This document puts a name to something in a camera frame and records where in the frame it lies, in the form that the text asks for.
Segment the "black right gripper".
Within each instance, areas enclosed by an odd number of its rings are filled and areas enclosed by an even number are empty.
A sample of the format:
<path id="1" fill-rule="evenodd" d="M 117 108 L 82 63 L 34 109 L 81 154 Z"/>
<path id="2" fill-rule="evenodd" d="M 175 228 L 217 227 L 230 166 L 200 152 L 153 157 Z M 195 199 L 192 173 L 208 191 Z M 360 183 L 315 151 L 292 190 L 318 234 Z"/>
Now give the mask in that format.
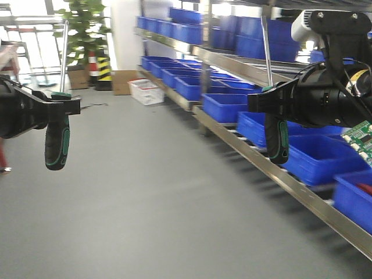
<path id="1" fill-rule="evenodd" d="M 371 122 L 371 69 L 355 63 L 337 76 L 324 63 L 313 64 L 298 78 L 248 95 L 248 111 L 309 127 Z"/>

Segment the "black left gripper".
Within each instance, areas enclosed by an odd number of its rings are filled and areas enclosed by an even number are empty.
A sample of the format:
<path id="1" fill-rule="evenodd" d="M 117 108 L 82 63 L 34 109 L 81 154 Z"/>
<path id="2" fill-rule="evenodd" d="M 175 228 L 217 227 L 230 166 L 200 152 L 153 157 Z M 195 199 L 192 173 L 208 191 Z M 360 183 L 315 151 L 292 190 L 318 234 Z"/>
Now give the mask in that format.
<path id="1" fill-rule="evenodd" d="M 81 113 L 81 99 L 68 93 L 53 92 L 47 96 L 8 75 L 1 75 L 1 137 L 10 139 L 27 131 L 44 129 L 65 116 Z"/>

